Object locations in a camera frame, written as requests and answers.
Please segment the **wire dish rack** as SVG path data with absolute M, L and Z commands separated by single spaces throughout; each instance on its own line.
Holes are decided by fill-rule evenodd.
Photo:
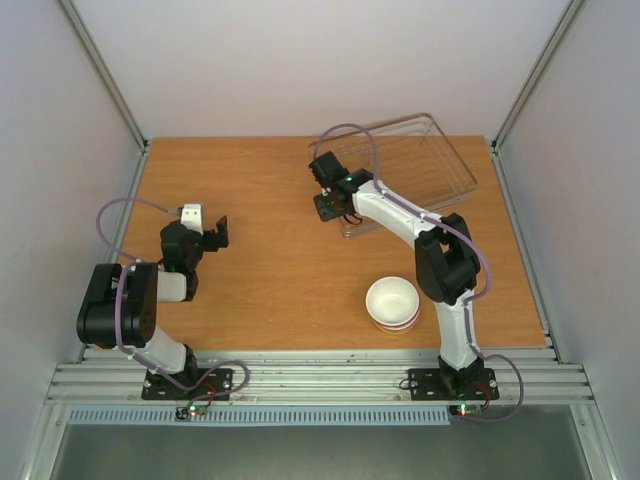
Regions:
M 454 209 L 473 193 L 478 181 L 453 143 L 429 113 L 405 115 L 365 125 L 376 141 L 380 180 L 408 201 L 435 213 Z M 341 164 L 353 172 L 374 171 L 370 141 L 352 128 L 338 129 L 308 146 L 314 154 L 332 151 Z M 343 237 L 352 239 L 380 228 L 371 219 L 361 222 L 340 218 Z

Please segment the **white bowl orange outside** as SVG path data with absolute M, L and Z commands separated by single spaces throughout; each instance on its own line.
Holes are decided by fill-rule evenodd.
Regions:
M 420 297 L 408 280 L 397 276 L 384 277 L 369 287 L 365 307 L 373 320 L 398 325 L 419 311 Z

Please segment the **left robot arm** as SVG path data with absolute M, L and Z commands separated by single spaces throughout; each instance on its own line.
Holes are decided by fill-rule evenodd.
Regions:
M 192 301 L 203 256 L 228 246 L 227 217 L 206 230 L 192 212 L 190 218 L 175 220 L 161 230 L 158 262 L 97 265 L 76 322 L 79 340 L 119 350 L 162 378 L 177 397 L 192 397 L 200 389 L 202 373 L 192 349 L 158 326 L 157 306 Z

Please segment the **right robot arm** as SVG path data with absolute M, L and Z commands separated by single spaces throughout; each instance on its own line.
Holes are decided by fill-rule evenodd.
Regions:
M 413 249 L 416 280 L 435 306 L 440 331 L 439 384 L 449 397 L 468 393 L 484 368 L 473 325 L 472 296 L 480 260 L 465 220 L 442 217 L 399 196 L 366 169 L 354 172 L 326 152 L 309 164 L 322 192 L 314 197 L 321 220 L 368 218 Z

